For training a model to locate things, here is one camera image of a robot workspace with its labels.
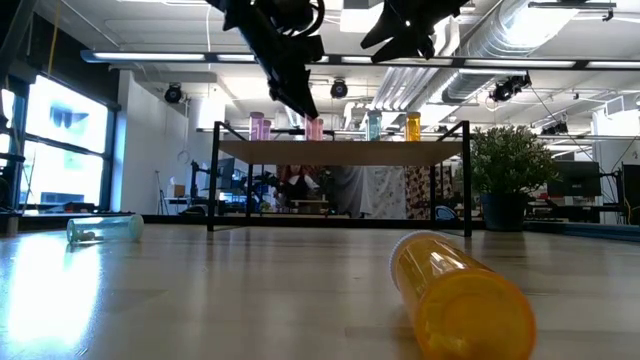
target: ceiling light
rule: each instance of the ceiling light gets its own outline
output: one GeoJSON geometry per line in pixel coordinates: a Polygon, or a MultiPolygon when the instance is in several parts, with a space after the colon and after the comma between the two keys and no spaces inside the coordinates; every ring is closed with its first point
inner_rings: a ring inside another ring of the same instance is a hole
{"type": "Polygon", "coordinates": [[[93,56],[105,61],[204,61],[204,54],[97,52],[93,56]]]}
{"type": "Polygon", "coordinates": [[[340,31],[350,33],[368,33],[376,24],[384,2],[369,9],[342,9],[340,13],[340,31]]]}
{"type": "Polygon", "coordinates": [[[342,62],[346,64],[371,64],[368,56],[343,56],[342,62]]]}
{"type": "Polygon", "coordinates": [[[465,74],[465,75],[525,76],[525,75],[527,75],[527,70],[460,69],[460,74],[465,74]]]}
{"type": "Polygon", "coordinates": [[[614,2],[536,2],[529,3],[529,8],[537,9],[578,9],[578,10],[608,10],[617,7],[614,2]]]}
{"type": "Polygon", "coordinates": [[[588,69],[640,69],[640,61],[591,61],[587,65],[588,69]]]}
{"type": "Polygon", "coordinates": [[[461,14],[471,14],[476,11],[476,4],[468,2],[465,6],[460,7],[461,14]]]}
{"type": "Polygon", "coordinates": [[[429,66],[429,67],[439,67],[439,66],[451,66],[452,62],[453,62],[453,59],[447,59],[447,58],[431,58],[429,60],[425,60],[421,58],[400,58],[395,60],[383,61],[380,64],[421,65],[421,66],[429,66]]]}
{"type": "Polygon", "coordinates": [[[545,148],[549,151],[586,151],[589,150],[590,147],[586,145],[545,145],[545,148]]]}
{"type": "Polygon", "coordinates": [[[256,62],[252,54],[220,54],[217,57],[219,61],[256,62]]]}
{"type": "Polygon", "coordinates": [[[511,67],[511,68],[572,68],[576,62],[571,60],[532,60],[532,59],[468,59],[466,66],[475,67],[511,67]]]}

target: yellow plastic bottle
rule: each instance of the yellow plastic bottle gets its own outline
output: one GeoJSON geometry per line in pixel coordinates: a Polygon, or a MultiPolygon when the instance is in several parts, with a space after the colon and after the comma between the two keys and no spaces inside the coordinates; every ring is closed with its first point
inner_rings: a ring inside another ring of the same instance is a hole
{"type": "Polygon", "coordinates": [[[390,266],[426,359],[529,359],[536,326],[526,297],[444,236],[405,236],[390,266]]]}
{"type": "Polygon", "coordinates": [[[412,112],[407,114],[407,125],[405,126],[405,141],[420,141],[420,113],[412,112]]]}

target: clear plastic bottle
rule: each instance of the clear plastic bottle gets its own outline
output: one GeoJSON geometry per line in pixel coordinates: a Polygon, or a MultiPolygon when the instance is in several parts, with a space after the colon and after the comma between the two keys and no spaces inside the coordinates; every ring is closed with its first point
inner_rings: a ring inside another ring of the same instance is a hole
{"type": "Polygon", "coordinates": [[[407,125],[405,126],[405,141],[420,141],[420,113],[411,112],[407,114],[407,125]]]}
{"type": "Polygon", "coordinates": [[[77,218],[67,223],[67,241],[140,240],[143,230],[140,215],[77,218]]]}
{"type": "Polygon", "coordinates": [[[367,141],[380,140],[382,113],[372,110],[367,113],[367,141]]]}
{"type": "Polygon", "coordinates": [[[444,236],[405,236],[390,267],[425,358],[529,359],[536,325],[527,298],[444,236]]]}

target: potted plant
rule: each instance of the potted plant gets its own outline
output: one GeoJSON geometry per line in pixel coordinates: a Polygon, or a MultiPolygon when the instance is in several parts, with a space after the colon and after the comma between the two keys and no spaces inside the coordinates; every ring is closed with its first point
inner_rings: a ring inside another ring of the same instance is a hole
{"type": "Polygon", "coordinates": [[[555,177],[551,153],[536,137],[525,126],[475,130],[471,179],[488,230],[522,231],[529,194],[555,177]]]}

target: floor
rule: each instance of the floor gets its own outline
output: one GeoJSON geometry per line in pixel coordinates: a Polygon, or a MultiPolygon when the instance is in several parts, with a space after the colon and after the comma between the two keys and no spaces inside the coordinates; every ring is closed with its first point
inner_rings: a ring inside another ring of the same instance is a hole
{"type": "MultiPolygon", "coordinates": [[[[0,239],[0,358],[420,359],[388,256],[407,231],[147,226],[0,239]]],[[[454,240],[529,296],[534,359],[640,358],[640,244],[454,240]]]]}

